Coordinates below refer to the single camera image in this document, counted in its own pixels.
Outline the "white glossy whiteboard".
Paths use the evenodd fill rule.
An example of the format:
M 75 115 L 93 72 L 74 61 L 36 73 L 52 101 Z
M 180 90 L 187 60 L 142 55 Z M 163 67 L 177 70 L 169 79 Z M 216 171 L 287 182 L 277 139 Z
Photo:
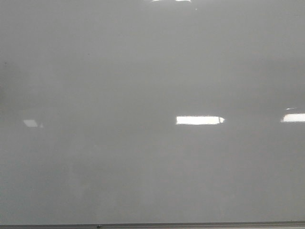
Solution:
M 0 222 L 305 219 L 302 0 L 3 0 Z

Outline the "grey aluminium whiteboard frame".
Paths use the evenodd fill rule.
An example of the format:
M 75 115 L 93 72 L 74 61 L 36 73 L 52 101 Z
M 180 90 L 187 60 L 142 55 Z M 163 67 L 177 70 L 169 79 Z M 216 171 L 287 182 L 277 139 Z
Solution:
M 2 229 L 303 229 L 304 221 L 210 222 L 210 223 L 122 223 L 122 224 L 16 224 Z

